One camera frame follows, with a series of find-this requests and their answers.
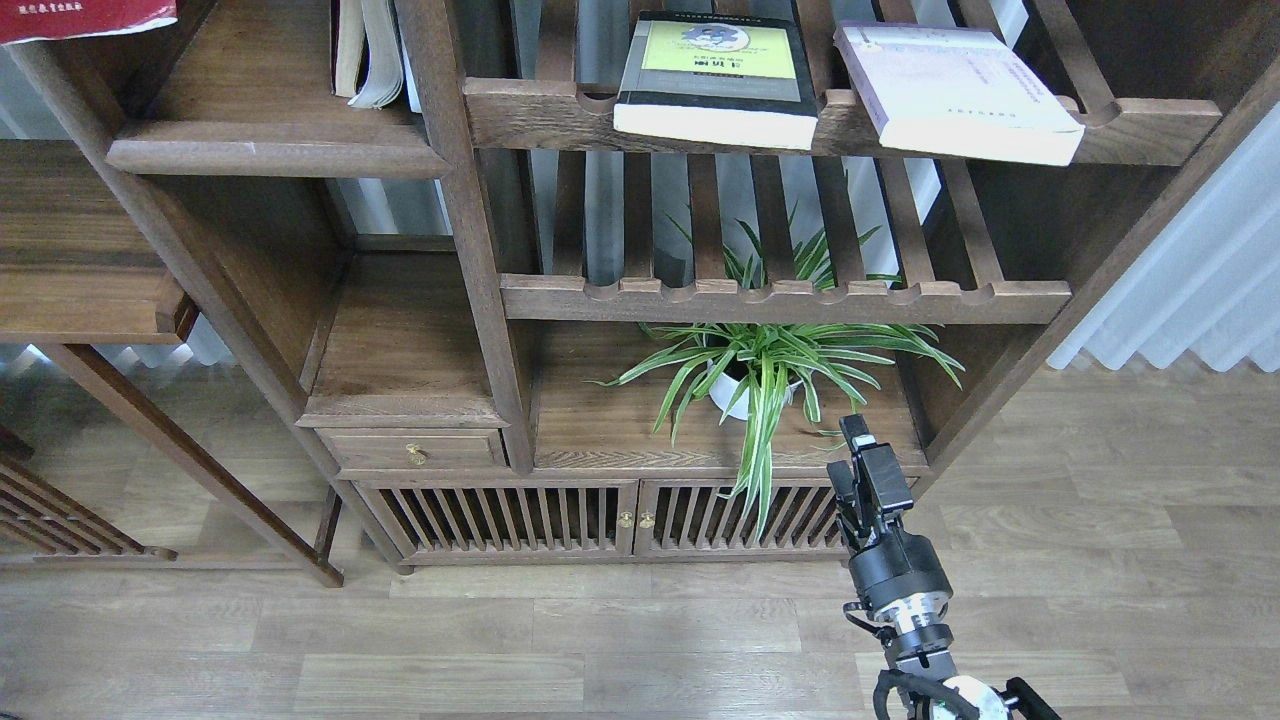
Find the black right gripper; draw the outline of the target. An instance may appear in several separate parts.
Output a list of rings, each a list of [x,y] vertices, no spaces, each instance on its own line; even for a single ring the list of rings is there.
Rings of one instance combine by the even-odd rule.
[[[874,623],[924,626],[945,616],[952,588],[933,544],[902,524],[913,507],[893,451],[876,442],[861,414],[838,421],[852,459],[826,466],[850,552],[858,607]]]

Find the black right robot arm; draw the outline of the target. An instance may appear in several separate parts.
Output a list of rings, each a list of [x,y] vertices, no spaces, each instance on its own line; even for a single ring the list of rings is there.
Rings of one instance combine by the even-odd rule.
[[[852,456],[827,471],[858,593],[844,612],[878,639],[888,664],[872,696],[876,716],[890,717],[888,698],[897,692],[909,719],[1059,717],[1019,676],[997,691],[957,671],[945,624],[954,589],[931,541],[902,525],[914,498],[899,460],[863,415],[842,418],[840,428]]]

